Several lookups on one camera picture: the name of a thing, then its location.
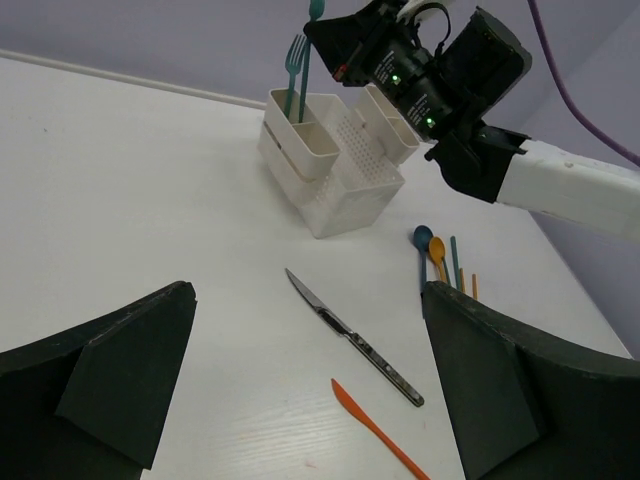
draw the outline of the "blue spoon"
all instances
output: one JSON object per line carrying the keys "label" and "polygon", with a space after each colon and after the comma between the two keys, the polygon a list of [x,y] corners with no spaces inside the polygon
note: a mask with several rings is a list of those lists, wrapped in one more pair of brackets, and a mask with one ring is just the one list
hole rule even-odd
{"label": "blue spoon", "polygon": [[420,225],[413,232],[413,245],[420,253],[420,292],[427,283],[427,251],[432,238],[433,232],[425,225]]}

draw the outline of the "knife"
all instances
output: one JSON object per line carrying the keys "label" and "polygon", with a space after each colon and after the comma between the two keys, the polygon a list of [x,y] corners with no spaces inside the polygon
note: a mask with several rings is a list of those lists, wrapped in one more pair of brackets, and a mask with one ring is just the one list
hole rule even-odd
{"label": "knife", "polygon": [[298,290],[298,293],[302,295],[302,298],[313,308],[316,314],[322,318],[327,325],[329,325],[334,332],[342,337],[346,337],[351,344],[358,349],[367,359],[380,370],[380,372],[387,377],[387,379],[395,385],[395,387],[402,392],[402,394],[409,399],[416,407],[424,405],[424,398],[420,395],[415,388],[413,388],[409,382],[407,382],[402,375],[389,365],[389,363],[382,358],[382,356],[376,352],[371,345],[369,345],[364,338],[351,330],[338,316],[331,311],[318,297],[316,297],[311,290],[309,290],[304,283],[302,283],[298,277],[296,277],[288,268],[284,269],[291,280],[293,286]]}

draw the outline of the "purple wall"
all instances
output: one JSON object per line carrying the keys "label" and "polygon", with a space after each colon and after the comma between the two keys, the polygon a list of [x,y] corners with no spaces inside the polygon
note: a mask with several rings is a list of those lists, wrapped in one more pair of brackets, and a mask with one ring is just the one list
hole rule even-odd
{"label": "purple wall", "polygon": [[[640,152],[640,6],[567,81],[574,101],[598,127]],[[638,170],[567,111],[553,91],[524,130],[565,150]],[[640,359],[640,246],[536,216],[629,352]]]}
{"label": "purple wall", "polygon": [[[606,7],[594,0],[539,1],[561,68],[570,72],[638,0],[616,0]],[[306,0],[1,3],[2,49],[254,100],[264,100],[270,88],[286,83],[284,57],[308,16]],[[326,4],[325,16],[331,17],[355,12],[365,1]],[[504,21],[538,58],[541,51],[525,0],[455,0],[450,7],[454,35],[477,4]],[[444,17],[435,14],[422,31],[425,45],[435,47],[445,32]],[[340,93],[347,101],[357,95],[335,85],[317,56],[310,88]],[[519,128],[550,88],[546,67],[538,61],[488,120]]]}

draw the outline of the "spoon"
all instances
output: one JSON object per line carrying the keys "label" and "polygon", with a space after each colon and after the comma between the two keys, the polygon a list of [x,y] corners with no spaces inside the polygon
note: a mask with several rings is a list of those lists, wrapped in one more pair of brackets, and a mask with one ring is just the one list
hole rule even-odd
{"label": "spoon", "polygon": [[[316,22],[324,14],[324,0],[311,0],[309,3],[309,21]],[[304,51],[304,67],[302,68],[302,85],[300,86],[300,112],[298,122],[304,119],[304,108],[307,103],[307,84],[309,83],[309,61],[311,60],[311,42],[307,38]]]}
{"label": "spoon", "polygon": [[433,232],[425,225],[420,225],[413,232],[413,245],[420,253],[420,291],[427,283],[427,251],[432,238]]}
{"label": "spoon", "polygon": [[442,239],[440,237],[433,237],[429,242],[429,256],[431,257],[433,263],[436,264],[436,267],[438,267],[438,271],[440,272],[440,280],[442,280],[443,282],[446,281],[449,285],[451,285],[451,282],[449,281],[447,272],[443,265],[446,264],[446,254],[447,250]]}
{"label": "spoon", "polygon": [[467,293],[467,287],[464,286],[464,269],[460,269],[460,291],[464,294]]}

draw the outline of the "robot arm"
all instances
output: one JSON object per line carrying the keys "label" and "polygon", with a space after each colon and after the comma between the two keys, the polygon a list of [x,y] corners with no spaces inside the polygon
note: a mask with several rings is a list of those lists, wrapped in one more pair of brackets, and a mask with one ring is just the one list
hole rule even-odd
{"label": "robot arm", "polygon": [[640,243],[640,173],[527,140],[496,201]]}
{"label": "robot arm", "polygon": [[428,8],[425,0],[373,0],[304,32],[336,81],[374,83],[435,143],[425,158],[453,189],[640,243],[640,174],[482,121],[531,67],[513,33],[477,8],[451,45],[432,55],[416,38]]}

